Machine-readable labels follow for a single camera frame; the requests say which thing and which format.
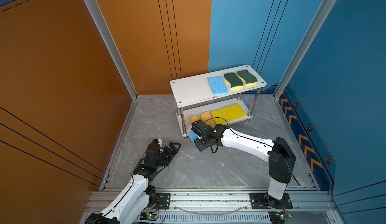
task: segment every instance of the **white shelf board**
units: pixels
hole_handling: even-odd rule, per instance
[[[228,93],[221,95],[213,95],[212,88],[208,82],[208,77],[217,77],[221,76],[225,82],[224,74],[228,72],[237,72],[241,70],[248,70],[252,75],[258,79],[258,83],[253,86],[243,86],[241,89],[231,90],[230,85],[225,83],[228,88]],[[176,99],[177,107],[186,107],[193,104],[198,104],[208,100],[218,99],[221,97],[226,97],[233,94],[238,94],[240,92],[250,91],[258,89],[260,87],[265,87],[267,83],[264,81],[258,73],[253,70],[250,65],[243,65],[239,67],[232,67],[216,72],[208,72],[201,75],[184,77],[176,80],[170,81],[170,86],[173,91],[174,99]]]
[[[182,134],[182,118],[181,118],[181,115],[177,115],[176,113],[176,116],[177,116],[177,120],[178,120],[178,124],[180,125],[180,130],[181,130],[181,134],[183,137],[186,137],[188,136],[188,133],[191,132],[191,123],[190,123],[190,116],[193,116],[193,115],[198,115],[198,118],[200,118],[200,114],[204,113],[204,112],[210,112],[212,110],[216,110],[216,109],[220,109],[222,107],[226,107],[226,106],[230,106],[230,105],[233,105],[233,104],[239,104],[239,106],[246,112],[248,113],[249,112],[249,109],[247,108],[247,106],[245,105],[245,103],[240,99],[240,100],[237,100],[237,98],[232,98],[232,99],[228,99],[228,100],[224,100],[224,101],[220,101],[220,102],[215,102],[215,103],[212,103],[212,104],[207,104],[207,105],[204,105],[204,106],[201,106],[201,107],[195,107],[195,108],[192,108],[192,109],[187,109],[187,110],[184,110],[184,118],[185,118],[185,126],[186,126],[186,135]],[[243,118],[240,118],[240,119],[237,119],[237,120],[234,120],[234,121],[230,121],[228,122],[228,124],[233,124],[233,123],[237,123],[237,122],[240,122],[240,121],[243,121],[243,120],[248,120],[250,118],[252,118],[252,116],[245,116]]]

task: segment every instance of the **diagonal black stripe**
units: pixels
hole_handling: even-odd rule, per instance
[[[281,1],[282,1],[282,0],[279,1],[279,5],[277,6],[276,13],[275,13],[275,17],[273,18],[271,28],[269,29],[268,37],[267,37],[266,43],[264,44],[263,51],[261,52],[260,60],[259,60],[259,63],[258,63],[258,67],[256,68],[256,71],[257,71],[258,68],[259,68],[261,58],[263,57],[265,47],[267,46],[268,39],[269,39],[269,35],[271,34],[271,30],[272,30],[273,24],[275,23],[276,15],[277,15],[277,12],[279,11]]]
[[[337,194],[337,195],[333,195],[333,196],[335,197],[335,196],[338,196],[338,195],[346,194],[346,193],[349,193],[349,192],[352,192],[352,191],[355,191],[355,190],[360,190],[360,189],[363,189],[363,188],[366,188],[366,187],[369,187],[369,186],[372,186],[372,185],[377,185],[377,184],[380,184],[380,183],[384,183],[384,182],[386,182],[386,180],[380,181],[378,183],[374,183],[374,184],[371,184],[371,185],[367,185],[367,186],[364,186],[364,187],[356,188],[356,189],[353,189],[353,190],[349,190],[349,191],[346,191],[346,192],[343,192],[343,193],[340,193],[340,194]]]
[[[351,211],[351,212],[346,212],[346,213],[341,213],[341,214],[343,215],[343,214],[349,214],[349,213],[355,213],[355,212],[363,212],[363,211],[378,210],[378,209],[383,209],[383,208],[386,208],[386,206],[384,206],[384,207],[378,207],[378,208],[371,208],[371,209],[366,209],[366,210],[360,210],[360,211]]]
[[[261,35],[261,39],[260,39],[260,43],[259,43],[259,47],[258,47],[258,50],[256,52],[256,55],[255,55],[255,60],[253,61],[253,65],[252,65],[252,68],[253,66],[255,65],[255,61],[256,61],[256,57],[258,56],[258,52],[259,52],[259,48],[260,48],[260,44],[261,44],[261,41],[263,40],[263,36],[264,36],[264,32],[265,32],[265,28],[267,27],[267,23],[268,23],[268,19],[269,19],[269,15],[271,14],[271,10],[272,10],[272,6],[273,6],[273,3],[275,2],[275,0],[272,1],[272,5],[271,5],[271,9],[269,9],[269,14],[268,14],[268,17],[267,17],[267,21],[266,21],[266,25],[264,26],[264,30],[263,30],[263,34]]]
[[[27,153],[27,152],[25,152],[24,150],[21,150],[21,149],[19,149],[19,148],[13,146],[13,145],[11,145],[11,144],[8,144],[8,143],[6,143],[6,142],[4,142],[4,141],[2,141],[2,140],[0,140],[0,142],[2,142],[2,143],[6,144],[6,145],[8,145],[8,146],[10,146],[10,147],[12,147],[12,148],[14,148],[14,149],[17,149],[17,150],[19,150],[19,151],[22,151],[23,153],[25,153],[25,154],[27,154],[27,155],[29,155],[29,156],[32,156],[32,157],[34,157],[34,158],[36,158],[36,159],[38,159],[38,160],[41,160],[41,161],[43,161],[44,163],[47,163],[47,164],[49,164],[49,165],[52,165],[53,167],[56,167],[56,168],[58,168],[58,169],[60,169],[60,170],[62,170],[62,171],[64,171],[64,172],[67,172],[67,173],[69,173],[70,175],[73,175],[73,176],[75,176],[75,177],[78,177],[79,179],[82,179],[82,180],[87,181],[88,183],[91,183],[91,184],[93,184],[93,185],[96,185],[96,184],[94,184],[94,183],[92,183],[92,182],[90,182],[90,181],[88,181],[88,180],[86,180],[86,179],[83,179],[82,177],[79,177],[79,176],[77,176],[77,175],[75,175],[75,174],[72,174],[71,172],[68,172],[67,170],[64,170],[64,169],[62,169],[62,168],[60,168],[60,167],[57,167],[56,165],[53,165],[53,164],[51,164],[51,163],[49,163],[49,162],[47,162],[47,161],[45,161],[45,160],[42,160],[42,159],[40,159],[39,157],[36,157],[36,156],[34,156],[34,155],[30,154],[30,153]]]
[[[281,21],[281,18],[283,17],[284,11],[286,10],[287,3],[288,3],[288,0],[287,0],[287,2],[286,2],[286,5],[284,5],[283,12],[281,13],[279,23],[277,24],[277,28],[276,28],[276,30],[275,30],[275,34],[273,34],[273,38],[272,38],[271,44],[269,45],[268,52],[267,52],[267,55],[266,55],[266,57],[265,57],[265,59],[264,59],[263,66],[261,66],[261,70],[260,70],[259,75],[261,74],[261,71],[263,71],[264,63],[265,63],[265,61],[267,60],[267,56],[268,56],[269,50],[271,49],[271,46],[272,46],[272,43],[273,43],[273,39],[275,39],[276,32],[277,32],[277,29],[279,28],[280,21]]]
[[[159,4],[159,0],[158,0],[158,6],[159,6],[159,14],[161,15],[162,29],[164,30],[164,38],[165,38],[165,45],[166,45],[167,60],[169,61],[170,76],[171,76],[171,80],[173,80],[173,74],[171,73],[171,66],[170,66],[170,59],[169,59],[169,51],[167,50],[164,21],[162,20],[161,5]]]
[[[169,23],[169,32],[170,32],[171,50],[172,50],[172,52],[173,52],[174,70],[176,71],[176,78],[178,78],[178,77],[177,77],[177,68],[176,68],[176,58],[174,57],[173,40],[171,39],[171,29],[170,29],[169,11],[167,10],[167,2],[166,2],[166,0],[165,0],[165,4],[166,4],[167,22]]]
[[[180,76],[182,77],[181,72],[181,60],[180,60],[180,48],[178,47],[178,37],[177,37],[177,24],[176,24],[176,13],[174,12],[174,0],[171,0],[173,4],[173,16],[174,16],[174,26],[176,27],[176,39],[177,39],[177,51],[178,51],[178,64],[180,65]]]
[[[18,134],[18,135],[22,136],[23,138],[25,138],[25,139],[27,139],[27,140],[31,141],[32,143],[39,145],[39,146],[40,146],[40,147],[42,147],[43,149],[45,149],[45,150],[48,150],[48,151],[49,151],[49,152],[51,152],[52,154],[54,154],[54,155],[56,155],[56,156],[59,156],[60,158],[64,159],[65,161],[67,161],[67,162],[69,162],[69,163],[71,163],[71,164],[73,164],[73,165],[75,165],[75,166],[79,167],[80,169],[83,169],[83,168],[82,168],[82,167],[80,167],[79,165],[77,165],[77,164],[75,164],[75,163],[73,163],[73,162],[69,161],[68,159],[66,159],[66,158],[64,158],[64,157],[62,157],[62,156],[60,156],[60,155],[58,155],[57,153],[55,153],[55,152],[53,152],[53,151],[51,151],[51,150],[47,149],[46,147],[44,147],[44,146],[42,146],[42,145],[40,145],[40,144],[36,143],[35,141],[33,141],[33,140],[31,140],[31,139],[27,138],[26,136],[24,136],[24,135],[20,134],[19,132],[17,132],[17,131],[15,131],[15,130],[11,129],[10,127],[8,127],[8,126],[6,126],[6,125],[4,125],[4,124],[2,124],[2,123],[0,123],[0,125],[2,125],[2,126],[4,126],[4,127],[6,127],[7,129],[9,129],[9,130],[13,131],[13,132],[14,132],[14,133],[16,133],[16,134]],[[88,172],[88,173],[90,173],[90,174],[92,174],[93,176],[95,176],[95,177],[97,177],[97,178],[99,178],[99,179],[102,179],[102,178],[100,178],[100,177],[98,177],[98,176],[94,175],[93,173],[89,172],[88,170],[85,170],[85,169],[83,169],[83,170],[84,170],[84,171],[86,171],[86,172]]]
[[[13,117],[17,118],[18,120],[22,121],[24,124],[26,124],[27,126],[31,127],[32,129],[34,129],[35,131],[37,131],[38,133],[40,133],[41,135],[43,135],[44,137],[46,137],[47,139],[51,140],[52,142],[54,142],[55,144],[59,145],[60,147],[64,148],[65,150],[67,150],[68,152],[70,152],[71,154],[75,155],[76,157],[80,158],[81,160],[85,161],[86,163],[88,163],[89,165],[91,165],[92,167],[96,168],[97,170],[101,171],[102,173],[103,170],[100,170],[98,167],[94,166],[93,164],[91,164],[90,162],[88,162],[87,160],[83,159],[82,157],[80,157],[79,155],[75,154],[74,152],[72,152],[71,150],[67,149],[66,147],[64,147],[63,145],[59,144],[58,142],[56,142],[55,140],[51,139],[50,137],[48,137],[47,135],[43,134],[42,132],[40,132],[39,130],[35,129],[34,127],[32,127],[31,125],[27,124],[26,122],[24,122],[23,120],[21,120],[20,118],[18,118],[17,116],[13,115],[12,113],[10,113],[9,111],[5,110],[3,107],[0,106],[0,108],[2,110],[4,110],[5,112],[7,112],[8,114],[12,115]]]
[[[360,200],[353,200],[353,201],[350,201],[350,202],[345,202],[345,203],[342,203],[342,204],[337,204],[337,206],[348,204],[348,203],[352,203],[352,202],[357,202],[357,201],[361,201],[361,200],[368,200],[368,199],[372,199],[372,198],[377,198],[377,197],[381,197],[381,196],[384,196],[384,195],[386,195],[386,194],[376,195],[376,196],[372,196],[372,197],[368,197],[368,198],[363,198],[363,199],[360,199]]]

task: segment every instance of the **bottom shelf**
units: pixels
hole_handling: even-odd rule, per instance
[[[183,112],[184,112],[184,118],[185,118],[186,130],[187,130],[187,134],[186,135],[182,134],[182,118],[181,118],[181,115],[177,115],[177,113],[176,113],[178,124],[180,125],[180,130],[181,130],[182,136],[183,137],[187,137],[188,133],[191,132],[191,130],[190,130],[191,129],[190,116],[198,115],[198,117],[200,118],[200,114],[202,114],[204,112],[210,112],[212,110],[220,109],[222,107],[230,106],[230,105],[233,105],[233,104],[236,104],[236,103],[239,104],[239,106],[246,113],[249,112],[249,109],[247,108],[245,103],[241,99],[237,100],[237,98],[232,98],[232,99],[224,100],[224,101],[221,101],[221,102],[215,102],[215,103],[212,103],[212,104],[207,104],[207,105],[204,105],[204,106],[201,106],[201,107],[195,107],[195,108],[192,108],[192,109],[184,110]],[[230,121],[228,123],[229,124],[233,124],[233,123],[237,123],[237,122],[240,122],[240,121],[243,121],[243,120],[248,120],[248,119],[250,119],[252,117],[253,117],[253,115],[252,116],[248,116],[247,115],[245,117],[242,117],[242,118],[234,120],[234,121]]]

